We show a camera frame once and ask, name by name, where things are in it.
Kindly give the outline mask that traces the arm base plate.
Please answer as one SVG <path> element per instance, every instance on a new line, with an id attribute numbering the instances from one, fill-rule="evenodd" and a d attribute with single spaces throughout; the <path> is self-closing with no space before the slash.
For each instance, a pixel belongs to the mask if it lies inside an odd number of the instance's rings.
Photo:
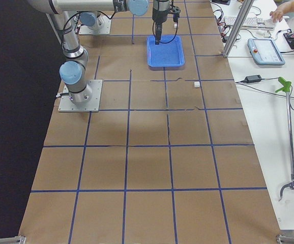
<path id="1" fill-rule="evenodd" d="M 80 93 L 71 93 L 64 86 L 59 112 L 99 112 L 103 80 L 88 80 L 86 88 Z"/>
<path id="2" fill-rule="evenodd" d="M 111 20 L 106 16 L 100 16 L 94 21 L 94 25 L 89 22 L 81 23 L 79 35 L 82 36 L 100 36 L 109 35 L 111 30 Z"/>

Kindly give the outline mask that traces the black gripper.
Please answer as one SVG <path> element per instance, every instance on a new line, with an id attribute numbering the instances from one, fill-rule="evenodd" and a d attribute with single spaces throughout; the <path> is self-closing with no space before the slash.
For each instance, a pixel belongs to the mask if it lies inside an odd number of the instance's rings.
<path id="1" fill-rule="evenodd" d="M 152 19 L 155 22 L 154 34 L 155 44 L 159 45 L 162 36 L 162 23 L 167 21 L 168 14 L 172 15 L 173 21 L 178 23 L 181 10 L 174 5 L 174 1 L 153 1 Z"/>

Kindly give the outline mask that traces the person's hand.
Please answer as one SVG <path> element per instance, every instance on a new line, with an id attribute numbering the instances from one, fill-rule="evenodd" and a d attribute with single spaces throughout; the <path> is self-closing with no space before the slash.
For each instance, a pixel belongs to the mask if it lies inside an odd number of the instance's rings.
<path id="1" fill-rule="evenodd" d="M 273 22 L 281 22 L 284 16 L 284 12 L 282 10 L 276 9 L 275 11 L 270 12 L 270 17 Z"/>

